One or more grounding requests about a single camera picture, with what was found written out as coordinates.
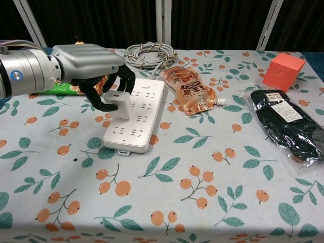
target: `white power strip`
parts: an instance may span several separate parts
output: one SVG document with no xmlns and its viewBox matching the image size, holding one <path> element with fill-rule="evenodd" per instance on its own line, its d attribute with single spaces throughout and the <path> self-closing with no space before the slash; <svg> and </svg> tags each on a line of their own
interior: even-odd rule
<svg viewBox="0 0 324 243">
<path fill-rule="evenodd" d="M 131 118 L 113 118 L 103 136 L 104 145 L 117 149 L 120 155 L 145 153 L 164 89 L 163 81 L 137 78 L 131 95 Z"/>
</svg>

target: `white cap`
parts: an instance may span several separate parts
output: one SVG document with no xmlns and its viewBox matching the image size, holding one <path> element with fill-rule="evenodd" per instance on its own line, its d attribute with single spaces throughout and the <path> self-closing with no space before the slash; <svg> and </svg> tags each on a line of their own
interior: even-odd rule
<svg viewBox="0 0 324 243">
<path fill-rule="evenodd" d="M 215 100 L 215 105 L 225 105 L 225 99 L 217 98 Z"/>
</svg>

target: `black curtain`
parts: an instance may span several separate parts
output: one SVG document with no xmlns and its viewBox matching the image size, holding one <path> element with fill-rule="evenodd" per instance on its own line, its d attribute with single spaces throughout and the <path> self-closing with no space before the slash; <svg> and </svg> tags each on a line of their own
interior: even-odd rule
<svg viewBox="0 0 324 243">
<path fill-rule="evenodd" d="M 255 50 L 272 0 L 172 0 L 176 49 Z"/>
<path fill-rule="evenodd" d="M 28 0 L 49 47 L 76 42 L 126 48 L 156 41 L 152 0 Z"/>
<path fill-rule="evenodd" d="M 266 49 L 323 52 L 324 1 L 284 0 Z"/>
<path fill-rule="evenodd" d="M 26 39 L 32 41 L 12 0 L 0 1 L 0 39 Z"/>
</svg>

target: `red sponge block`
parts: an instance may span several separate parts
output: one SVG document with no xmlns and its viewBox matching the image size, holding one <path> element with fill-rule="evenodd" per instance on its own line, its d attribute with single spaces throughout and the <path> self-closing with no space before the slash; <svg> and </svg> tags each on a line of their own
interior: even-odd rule
<svg viewBox="0 0 324 243">
<path fill-rule="evenodd" d="M 287 92 L 293 84 L 305 60 L 285 53 L 279 53 L 270 63 L 263 83 L 275 89 Z"/>
</svg>

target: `robotic arm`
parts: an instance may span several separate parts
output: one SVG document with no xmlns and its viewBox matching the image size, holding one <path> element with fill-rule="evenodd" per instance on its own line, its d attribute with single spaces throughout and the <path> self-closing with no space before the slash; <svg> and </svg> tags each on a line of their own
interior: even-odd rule
<svg viewBox="0 0 324 243">
<path fill-rule="evenodd" d="M 0 43 L 0 99 L 45 91 L 60 80 L 79 86 L 96 109 L 114 111 L 118 107 L 104 104 L 94 89 L 94 85 L 107 74 L 104 93 L 117 76 L 120 77 L 118 91 L 133 91 L 135 74 L 125 65 L 123 57 L 104 47 L 94 44 L 59 45 L 54 46 L 48 56 L 38 49 L 9 51 L 6 42 Z"/>
</svg>

